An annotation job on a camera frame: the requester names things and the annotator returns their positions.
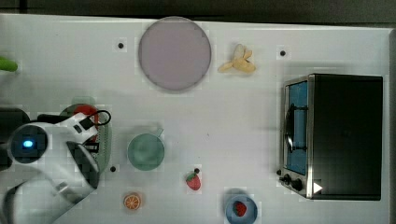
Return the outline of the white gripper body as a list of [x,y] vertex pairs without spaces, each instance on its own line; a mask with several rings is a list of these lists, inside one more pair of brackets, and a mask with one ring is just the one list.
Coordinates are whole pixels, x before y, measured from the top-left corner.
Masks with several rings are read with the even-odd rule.
[[62,121],[60,126],[66,128],[78,143],[84,143],[98,134],[92,119],[83,113],[77,113]]

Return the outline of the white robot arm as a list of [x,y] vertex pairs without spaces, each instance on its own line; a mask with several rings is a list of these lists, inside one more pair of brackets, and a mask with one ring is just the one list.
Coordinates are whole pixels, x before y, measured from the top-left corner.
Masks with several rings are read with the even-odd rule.
[[13,131],[7,140],[12,167],[33,175],[1,192],[1,224],[52,224],[95,191],[100,169],[84,143],[97,134],[83,113]]

